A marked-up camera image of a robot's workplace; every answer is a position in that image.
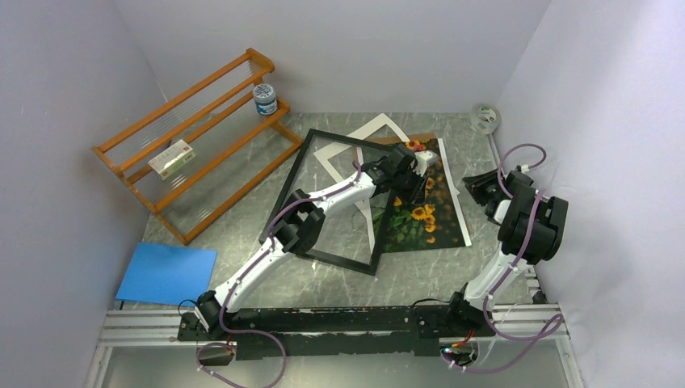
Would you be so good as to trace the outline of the white mat board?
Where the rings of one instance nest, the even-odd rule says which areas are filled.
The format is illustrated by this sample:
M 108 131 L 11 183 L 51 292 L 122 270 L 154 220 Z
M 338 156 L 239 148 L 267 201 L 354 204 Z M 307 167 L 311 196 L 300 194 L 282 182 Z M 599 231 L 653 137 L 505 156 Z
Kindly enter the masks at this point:
M 375 118 L 371 119 L 369 122 L 366 124 L 362 125 L 352 133 L 348 134 L 348 137 L 353 137 L 355 139 L 360 139 L 360 140 L 368 140 L 368 138 L 374 138 L 374 137 L 391 137 L 391 136 L 399 136 L 402 140 L 408 140 L 407 134 L 402 131 L 402 129 L 397 125 L 393 120 L 389 118 L 384 113 L 381 113 L 380 115 L 376 116 Z M 392 144 L 391 146 L 399 145 L 399 144 L 404 144 L 406 146 L 411 146 L 414 145 L 417 147 L 418 150 L 431 150 L 433 152 L 436 152 L 442 159 L 445 165 L 445 170 L 446 172 L 451 176 L 452 179 L 452 174 L 451 174 L 451 169 L 448 164 L 448 159 L 446 158 L 446 148 L 443 139 L 441 138 L 436 138 L 432 139 L 431 141 L 425 141 L 423 143 L 420 142 L 414 142 L 414 141 L 408 141 L 408 142 L 400 142 L 396 144 Z M 457 189 L 453 179 L 453 187 L 457 190 L 457 200 L 458 200 L 458 195 L 460 194 L 460 191 Z M 388 210 L 390 212 L 390 217 L 391 217 L 391 208 L 392 205 L 387 205 L 385 210 Z M 464 218 L 463 211 L 461 209 L 461 216 L 462 216 L 462 227 L 464 228 L 464 232 L 468 234 L 468 237 L 470 238 L 467 247 L 470 247 L 472 245 L 472 239 L 469 235 L 467 223 Z M 374 225 L 374 230 L 376 232 L 376 237 L 377 237 L 377 243 L 376 246 L 378 246 L 378 242 L 380 241 L 381 237 L 385 237 L 385 232 L 380 231 L 380 220 L 375 222 Z

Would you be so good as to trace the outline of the sunflower photo print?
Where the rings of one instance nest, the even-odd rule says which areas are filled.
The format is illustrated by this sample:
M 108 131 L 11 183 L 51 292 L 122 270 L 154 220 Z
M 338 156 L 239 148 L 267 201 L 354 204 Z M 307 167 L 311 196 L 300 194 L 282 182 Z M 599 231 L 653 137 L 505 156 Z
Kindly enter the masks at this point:
M 462 227 L 457 190 L 442 158 L 428 169 L 425 199 L 419 205 L 393 200 L 385 229 L 384 253 L 466 247 L 470 238 Z

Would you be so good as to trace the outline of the black picture frame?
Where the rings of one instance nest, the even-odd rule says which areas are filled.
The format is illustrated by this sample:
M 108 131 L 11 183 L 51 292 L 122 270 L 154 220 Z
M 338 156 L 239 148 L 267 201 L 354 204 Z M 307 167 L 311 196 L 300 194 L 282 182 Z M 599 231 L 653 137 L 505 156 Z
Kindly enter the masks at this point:
M 305 159 L 308 154 L 311 153 L 311 144 L 317 139 L 326 140 L 331 146 L 342 148 L 343 150 L 353 148 L 355 150 L 355 161 L 360 163 L 364 161 L 365 150 L 370 151 L 372 155 L 382 157 L 389 154 L 393 149 L 393 147 L 390 145 L 355 139 L 353 137 L 329 133 L 318 129 L 310 129 L 304 139 L 302 147 L 296 152 L 295 161 L 292 164 L 291 170 L 288 172 L 288 175 L 284 181 L 284 185 L 277 196 L 269 217 L 267 218 L 268 221 L 271 221 L 273 218 L 275 218 L 279 211 L 288 204 L 296 179 L 300 174 L 300 171 L 304 168 Z M 366 226 L 368 227 L 368 242 L 371 250 L 368 261 L 357 261 L 341 255 L 320 251 L 315 249 L 315 247 L 311 247 L 306 252 L 297 253 L 296 257 L 300 259 L 309 259 L 324 264 L 330 264 L 335 267 L 362 273 L 364 275 L 375 276 L 379 266 L 380 256 L 382 255 L 382 249 L 376 246 L 370 201 L 364 200 L 357 202 L 354 204 L 354 207 L 354 214 L 363 216 L 364 220 L 366 221 Z

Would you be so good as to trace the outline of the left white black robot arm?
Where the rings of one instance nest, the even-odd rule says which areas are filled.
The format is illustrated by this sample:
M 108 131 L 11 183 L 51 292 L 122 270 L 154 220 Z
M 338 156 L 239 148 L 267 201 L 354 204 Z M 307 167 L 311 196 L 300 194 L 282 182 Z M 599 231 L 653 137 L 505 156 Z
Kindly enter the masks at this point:
M 351 176 L 328 188 L 294 191 L 268 224 L 262 246 L 227 281 L 198 297 L 194 314 L 200 330 L 212 340 L 224 338 L 256 288 L 287 260 L 316 245 L 328 216 L 390 191 L 404 202 L 419 203 L 428 171 L 438 161 L 436 152 L 399 145 L 376 161 L 355 162 Z

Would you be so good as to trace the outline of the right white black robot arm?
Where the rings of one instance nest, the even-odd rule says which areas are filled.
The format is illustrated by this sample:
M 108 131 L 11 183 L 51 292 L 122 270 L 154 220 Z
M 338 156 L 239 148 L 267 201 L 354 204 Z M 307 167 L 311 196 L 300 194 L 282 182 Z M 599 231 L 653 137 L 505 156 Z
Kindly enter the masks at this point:
M 557 196 L 538 196 L 534 180 L 520 171 L 500 179 L 498 171 L 462 179 L 489 221 L 499 226 L 498 251 L 480 274 L 453 294 L 444 325 L 453 335 L 486 325 L 494 299 L 513 280 L 558 252 L 569 202 Z

